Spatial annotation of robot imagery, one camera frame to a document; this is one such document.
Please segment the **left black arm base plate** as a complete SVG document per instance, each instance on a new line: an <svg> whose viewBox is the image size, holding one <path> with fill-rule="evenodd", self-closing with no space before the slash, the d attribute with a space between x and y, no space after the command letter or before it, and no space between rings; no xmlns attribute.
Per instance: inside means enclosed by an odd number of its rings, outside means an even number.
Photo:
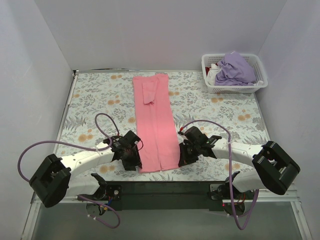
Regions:
<svg viewBox="0 0 320 240"><path fill-rule="evenodd" d="M101 185L93 195L95 200L119 201L122 197L122 186L119 184Z"/></svg>

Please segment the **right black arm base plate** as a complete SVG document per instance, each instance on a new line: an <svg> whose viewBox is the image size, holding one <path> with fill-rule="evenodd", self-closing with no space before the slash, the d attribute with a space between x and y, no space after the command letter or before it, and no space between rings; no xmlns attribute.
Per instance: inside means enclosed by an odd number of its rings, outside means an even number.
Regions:
<svg viewBox="0 0 320 240"><path fill-rule="evenodd" d="M231 191L228 183L223 184L211 184L209 186L209 196L213 200L230 200Z"/></svg>

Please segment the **pink t shirt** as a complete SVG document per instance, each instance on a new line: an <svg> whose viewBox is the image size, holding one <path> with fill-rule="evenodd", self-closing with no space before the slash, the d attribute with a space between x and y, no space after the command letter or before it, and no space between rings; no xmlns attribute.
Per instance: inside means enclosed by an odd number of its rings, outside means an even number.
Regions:
<svg viewBox="0 0 320 240"><path fill-rule="evenodd" d="M140 173L178 168L180 147L169 96L169 76L135 76L132 79L135 120L143 147Z"/></svg>

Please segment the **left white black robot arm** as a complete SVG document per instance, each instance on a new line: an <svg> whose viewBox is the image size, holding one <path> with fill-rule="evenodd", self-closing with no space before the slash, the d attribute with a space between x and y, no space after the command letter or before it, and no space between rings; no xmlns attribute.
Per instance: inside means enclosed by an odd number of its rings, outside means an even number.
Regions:
<svg viewBox="0 0 320 240"><path fill-rule="evenodd" d="M98 144L92 151L58 157L48 155L29 181L29 185L47 208L57 205L64 197L81 195L94 201L116 199L120 187L115 187L102 176L92 173L83 176L96 166L121 161L126 171L142 167L138 144L141 139L131 130L124 136L113 136Z"/></svg>

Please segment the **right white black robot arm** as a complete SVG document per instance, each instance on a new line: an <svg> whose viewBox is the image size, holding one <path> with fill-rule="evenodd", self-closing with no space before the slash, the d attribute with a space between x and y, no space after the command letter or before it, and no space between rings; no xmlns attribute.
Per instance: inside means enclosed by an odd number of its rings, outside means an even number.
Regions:
<svg viewBox="0 0 320 240"><path fill-rule="evenodd" d="M213 195L221 199L260 189L284 195L301 171L299 165L274 141L263 145L231 143L219 135L207 137L195 126L179 134L184 137L179 144L179 167L193 164L203 156L230 159L254 168L248 172L232 172L225 183L213 191Z"/></svg>

